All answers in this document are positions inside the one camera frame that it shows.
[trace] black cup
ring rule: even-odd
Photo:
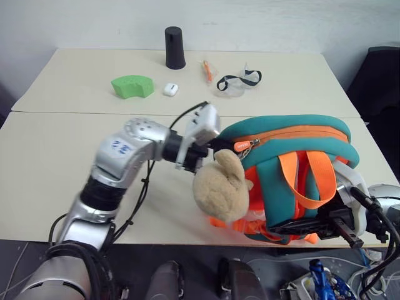
[[[172,70],[182,69],[185,65],[183,53],[182,30],[179,27],[171,26],[165,29],[165,65]]]

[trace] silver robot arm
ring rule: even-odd
[[[56,244],[73,241],[100,251],[113,240],[119,203],[142,164],[165,159],[195,172],[208,155],[206,144],[219,130],[219,116],[210,104],[189,121],[183,137],[146,118],[128,121],[101,143],[89,179],[76,196]],[[61,251],[38,268],[16,299],[89,300],[93,298],[91,283],[87,262]]]

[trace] orange zipper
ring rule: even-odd
[[[242,149],[241,158],[246,157],[250,150],[262,146],[272,139],[293,138],[336,138],[348,142],[348,137],[341,131],[330,126],[299,125],[267,131],[250,136],[241,136],[233,141],[234,149]]]

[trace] black cable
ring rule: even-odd
[[[172,128],[175,126],[175,124],[176,124],[180,119],[182,119],[182,117],[184,117],[187,113],[190,113],[191,111],[193,111],[193,110],[195,110],[195,109],[197,109],[197,108],[203,108],[203,107],[206,106],[207,104],[208,104],[208,102],[207,102],[207,101],[204,101],[204,102],[202,102],[202,103],[199,103],[199,104],[197,104],[197,105],[195,105],[195,106],[193,106],[193,107],[191,107],[191,108],[185,110],[182,114],[180,114],[180,115],[172,122],[172,124],[170,125],[169,128],[172,129]],[[156,162],[153,161],[153,162],[150,164],[150,161],[147,161],[147,175],[146,175],[146,178],[143,178],[143,179],[142,179],[143,186],[142,186],[142,190],[141,190],[141,192],[140,192],[140,194],[139,194],[139,197],[137,198],[136,205],[135,205],[135,207],[134,207],[134,209],[133,209],[131,215],[126,219],[125,223],[114,233],[114,236],[113,236],[113,239],[112,239],[112,242],[113,242],[113,243],[116,242],[116,241],[119,239],[119,237],[124,233],[124,231],[128,228],[128,226],[133,225],[132,220],[133,220],[133,218],[135,217],[136,213],[139,211],[140,207],[142,206],[142,204],[143,204],[143,202],[144,202],[144,200],[145,200],[145,198],[146,198],[146,196],[147,196],[148,189],[149,189],[149,179],[150,179],[150,175],[151,175],[151,172],[153,171],[153,167],[154,167],[154,164],[155,164],[155,163],[156,163]]]
[[[180,119],[182,119],[182,117],[185,116],[187,113],[190,113],[191,111],[193,111],[193,110],[195,110],[195,109],[197,109],[197,108],[203,108],[203,107],[206,106],[207,104],[208,104],[208,102],[207,102],[207,101],[204,101],[204,102],[202,102],[202,103],[199,103],[199,104],[197,104],[197,105],[195,105],[195,106],[193,106],[193,107],[191,107],[191,108],[185,110],[184,112],[182,112],[182,113],[175,119],[174,122],[172,122],[172,124],[170,125],[169,128],[172,129],[172,128],[174,127],[174,125],[175,125]]]
[[[91,259],[91,255],[88,253],[87,249],[76,243],[65,243],[58,244],[50,247],[46,251],[46,256],[52,258],[57,256],[57,253],[70,253],[81,258],[86,266],[87,274],[89,275],[89,280],[91,284],[91,294],[92,299],[101,299],[101,287],[100,287],[100,277],[97,267],[94,261]]]
[[[95,247],[91,245],[84,244],[82,242],[73,242],[73,243],[81,245],[83,248],[87,249],[90,252],[92,258],[95,260],[95,262],[100,265],[102,273],[106,278],[107,290],[110,292],[109,298],[112,300],[116,300],[117,299],[116,285],[113,272],[111,270],[111,266],[108,260],[103,255],[101,255],[101,253]]]
[[[391,264],[399,255],[400,255],[400,235],[398,230],[394,227],[392,222],[384,215],[382,211],[382,207],[379,205],[377,201],[372,197],[365,195],[360,189],[356,187],[352,187],[350,189],[351,195],[361,203],[371,214],[375,214],[379,220],[385,225],[385,230],[390,233],[390,242],[389,248],[385,255],[384,261],[376,266],[374,269],[369,270],[365,273],[362,277],[362,290],[359,294],[361,299],[364,299],[364,295],[369,299],[367,292],[375,285],[375,283],[380,279],[382,276],[385,268]],[[370,283],[367,284],[368,279],[370,276],[375,275],[375,277],[371,280]]]
[[[389,241],[389,246],[387,247],[384,261],[387,260],[389,258],[389,256],[393,253],[393,247],[394,247],[394,238],[391,237],[390,241]],[[378,282],[378,280],[383,275],[384,271],[385,271],[385,269],[382,269],[376,274],[375,278],[370,282],[372,284],[371,287],[374,286]],[[366,288],[366,285],[365,285],[366,281],[363,281],[363,279],[361,279],[361,284],[362,284],[363,289]],[[369,297],[367,292],[365,293],[365,296],[368,298],[368,300],[371,300],[371,297]]]
[[[379,210],[375,211],[375,214],[378,216],[378,218],[387,227],[386,229],[390,233],[391,241],[392,240],[394,241],[394,244],[396,245],[396,248],[395,248],[394,251],[392,251],[392,253],[389,252],[389,248],[388,248],[384,261],[380,265],[376,266],[374,269],[369,270],[368,272],[366,272],[365,275],[362,277],[362,287],[363,287],[363,289],[361,290],[361,292],[359,294],[361,299],[363,298],[363,295],[366,294],[375,285],[375,283],[379,280],[379,278],[381,277],[381,275],[384,272],[385,268],[389,264],[391,264],[400,255],[400,235],[399,235],[397,229],[393,226],[392,222],[383,214],[382,211],[379,211]],[[366,283],[368,281],[368,277],[372,276],[375,273],[377,273],[375,278],[368,285],[366,285]]]
[[[48,244],[49,247],[53,246],[53,234],[54,234],[54,230],[56,228],[57,223],[62,219],[65,218],[67,214],[63,214],[61,216],[59,216],[51,225],[50,228],[50,232],[49,232],[49,239],[48,239]]]

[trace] stuffed animal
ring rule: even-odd
[[[194,177],[194,200],[209,216],[230,223],[246,215],[253,184],[244,178],[242,164],[231,150],[222,149],[214,157]]]

